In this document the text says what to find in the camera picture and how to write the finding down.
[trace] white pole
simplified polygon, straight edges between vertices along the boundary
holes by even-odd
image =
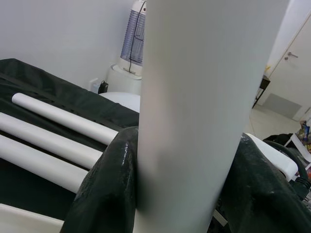
[[[35,98],[26,96],[22,93],[16,93],[13,95],[12,102],[63,126],[93,138],[105,145],[109,145],[118,133],[117,131],[106,126],[97,124],[60,108],[56,108],[50,104],[36,100]]]
[[[136,232],[207,231],[287,3],[148,2]]]
[[[103,154],[25,121],[0,113],[0,130],[91,169]]]
[[[87,171],[0,135],[0,158],[77,193]]]

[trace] black hose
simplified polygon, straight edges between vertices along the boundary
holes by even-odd
[[[273,147],[274,149],[283,152],[288,157],[290,157],[297,164],[300,177],[308,180],[308,175],[302,162],[297,158],[296,155],[294,155],[290,150],[288,150],[288,148],[273,141],[264,140],[264,142],[267,143],[269,146]]]

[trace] white wall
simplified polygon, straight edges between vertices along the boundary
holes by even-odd
[[[0,0],[0,59],[17,58],[82,87],[121,53],[133,0]]]
[[[291,0],[277,34],[267,65],[271,74],[289,44],[307,19],[311,11],[311,0]]]

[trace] power outlet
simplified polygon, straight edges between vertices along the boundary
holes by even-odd
[[[93,79],[88,82],[88,90],[97,94],[100,84],[99,79]]]

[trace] white cylinder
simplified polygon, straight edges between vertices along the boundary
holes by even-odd
[[[0,158],[77,193],[87,171],[0,135]]]
[[[118,65],[110,67],[106,82],[108,83],[108,92],[125,92],[140,95],[141,76],[136,76],[120,69]]]
[[[12,102],[52,121],[55,121],[58,124],[93,138],[105,145],[109,145],[118,133],[117,131],[112,130],[106,126],[97,124],[83,117],[54,107],[50,104],[36,100],[35,98],[26,96],[22,93],[16,93],[13,95]]]
[[[136,232],[206,233],[287,0],[151,0]]]
[[[102,152],[0,113],[0,130],[91,169]]]

